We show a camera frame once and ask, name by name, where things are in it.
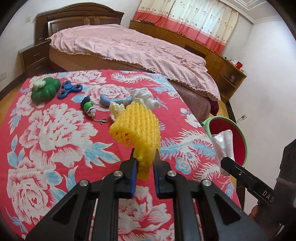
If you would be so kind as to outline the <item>dark wooden nightstand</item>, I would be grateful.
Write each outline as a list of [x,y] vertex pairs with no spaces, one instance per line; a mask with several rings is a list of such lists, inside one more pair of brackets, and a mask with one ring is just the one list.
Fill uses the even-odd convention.
[[46,40],[39,44],[29,45],[18,52],[25,77],[49,73],[51,70],[49,46],[50,41]]

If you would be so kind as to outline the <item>pink checkered bedspread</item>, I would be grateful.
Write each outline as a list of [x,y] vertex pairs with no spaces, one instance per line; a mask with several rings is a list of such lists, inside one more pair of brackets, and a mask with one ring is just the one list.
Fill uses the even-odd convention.
[[162,74],[212,101],[221,99],[204,58],[121,25],[72,27],[60,30],[48,39],[51,47],[62,53],[125,63]]

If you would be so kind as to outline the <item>wooden bed frame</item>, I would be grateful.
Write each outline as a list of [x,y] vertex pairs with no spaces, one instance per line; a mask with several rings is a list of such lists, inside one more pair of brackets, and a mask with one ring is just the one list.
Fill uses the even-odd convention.
[[[143,68],[136,67],[134,65],[127,65],[118,61],[101,59],[90,55],[69,55],[67,53],[60,52],[53,47],[49,48],[49,57],[52,69],[58,72],[95,69],[144,72]],[[207,97],[201,96],[182,83],[171,80],[170,84],[175,90],[177,90],[180,97],[199,122],[203,122],[210,114],[214,116],[217,115],[219,111],[219,104],[217,101],[212,101]]]

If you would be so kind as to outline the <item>silver foil wrapper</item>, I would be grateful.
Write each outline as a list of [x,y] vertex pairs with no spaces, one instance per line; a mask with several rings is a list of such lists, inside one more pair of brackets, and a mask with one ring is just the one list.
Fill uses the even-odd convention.
[[216,163],[220,168],[220,172],[223,176],[230,176],[230,174],[221,167],[221,161],[224,157],[229,157],[233,161],[233,132],[231,130],[225,130],[212,136],[212,144],[216,153]]

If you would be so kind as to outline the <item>cream tissue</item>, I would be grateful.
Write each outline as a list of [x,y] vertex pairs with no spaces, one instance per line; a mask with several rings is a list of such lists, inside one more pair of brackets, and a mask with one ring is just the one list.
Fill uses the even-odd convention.
[[110,117],[113,121],[116,121],[116,119],[121,115],[121,113],[125,110],[124,104],[118,104],[114,101],[110,102],[109,105],[109,111],[110,111]]

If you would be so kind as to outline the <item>green clover squishy toy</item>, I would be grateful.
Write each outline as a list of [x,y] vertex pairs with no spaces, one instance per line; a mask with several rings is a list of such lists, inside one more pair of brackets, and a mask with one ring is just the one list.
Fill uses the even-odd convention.
[[34,103],[52,100],[61,87],[59,79],[46,77],[33,83],[31,100]]

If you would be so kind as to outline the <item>red cup on shelf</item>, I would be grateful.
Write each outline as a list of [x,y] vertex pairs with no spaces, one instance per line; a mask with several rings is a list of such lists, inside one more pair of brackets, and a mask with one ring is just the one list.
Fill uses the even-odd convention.
[[243,64],[238,61],[235,66],[237,69],[240,69],[243,66]]

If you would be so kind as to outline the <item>dark wooden headboard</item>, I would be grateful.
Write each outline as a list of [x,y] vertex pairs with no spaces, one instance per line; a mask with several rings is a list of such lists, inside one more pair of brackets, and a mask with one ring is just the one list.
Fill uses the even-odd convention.
[[40,44],[60,30],[82,25],[120,24],[124,13],[97,3],[78,3],[39,13],[34,43]]

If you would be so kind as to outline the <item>green cartoon figure keychain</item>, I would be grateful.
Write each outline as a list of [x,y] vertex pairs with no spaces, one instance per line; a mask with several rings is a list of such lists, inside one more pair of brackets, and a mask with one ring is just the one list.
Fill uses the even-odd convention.
[[97,122],[97,123],[107,123],[108,119],[107,118],[102,118],[100,120],[96,119],[96,108],[94,107],[93,102],[90,99],[90,96],[85,96],[81,103],[80,103],[81,108],[83,109],[83,112],[86,116],[88,116],[89,118],[91,118],[93,121]]

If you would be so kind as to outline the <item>red floral tablecloth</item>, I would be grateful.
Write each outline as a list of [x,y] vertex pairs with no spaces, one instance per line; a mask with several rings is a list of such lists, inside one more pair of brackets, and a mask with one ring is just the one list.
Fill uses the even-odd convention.
[[100,180],[130,157],[131,149],[109,133],[112,121],[100,124],[87,118],[81,100],[89,96],[97,119],[109,118],[109,110],[99,104],[101,95],[123,98],[143,87],[160,104],[154,114],[161,130],[161,159],[190,180],[212,180],[238,203],[231,180],[216,164],[210,139],[164,76],[89,70],[52,78],[81,84],[83,90],[35,105],[31,90],[38,78],[30,78],[1,124],[1,214],[17,235],[25,237],[80,180]]

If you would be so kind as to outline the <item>blue handled white toy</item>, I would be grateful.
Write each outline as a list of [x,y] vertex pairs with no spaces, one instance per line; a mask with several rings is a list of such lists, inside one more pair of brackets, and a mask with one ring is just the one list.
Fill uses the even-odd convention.
[[131,91],[130,96],[126,96],[123,98],[107,98],[106,95],[102,94],[100,96],[99,103],[101,106],[110,107],[110,104],[112,102],[127,106],[133,101],[141,103],[151,110],[160,107],[160,103],[154,99],[152,93],[146,87],[134,89]]

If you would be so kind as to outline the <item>yellow foam fruit net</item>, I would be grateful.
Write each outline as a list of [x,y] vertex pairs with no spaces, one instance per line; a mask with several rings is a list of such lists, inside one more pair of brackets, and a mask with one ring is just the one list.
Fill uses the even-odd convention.
[[132,156],[137,160],[137,178],[148,180],[149,169],[161,147],[161,131],[156,115],[144,105],[133,102],[110,126],[109,133],[118,143],[134,148]]

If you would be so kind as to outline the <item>blue fidget spinner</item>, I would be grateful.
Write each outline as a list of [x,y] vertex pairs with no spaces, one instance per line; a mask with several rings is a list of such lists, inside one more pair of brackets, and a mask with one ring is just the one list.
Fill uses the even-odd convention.
[[70,93],[78,93],[81,92],[83,86],[81,84],[72,84],[71,81],[64,81],[61,85],[61,90],[57,93],[58,99],[66,98]]

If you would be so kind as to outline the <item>red floral curtain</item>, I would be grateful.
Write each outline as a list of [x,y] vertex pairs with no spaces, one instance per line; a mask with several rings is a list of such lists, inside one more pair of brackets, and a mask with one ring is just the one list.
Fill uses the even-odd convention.
[[239,13],[215,0],[141,1],[135,21],[147,21],[222,54]]

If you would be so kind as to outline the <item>red bin green rim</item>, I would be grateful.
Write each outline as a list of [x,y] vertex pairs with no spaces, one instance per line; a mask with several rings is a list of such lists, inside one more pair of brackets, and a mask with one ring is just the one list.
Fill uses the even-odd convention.
[[240,166],[247,162],[247,144],[236,123],[223,116],[213,116],[203,121],[202,126],[213,143],[217,164],[229,157]]

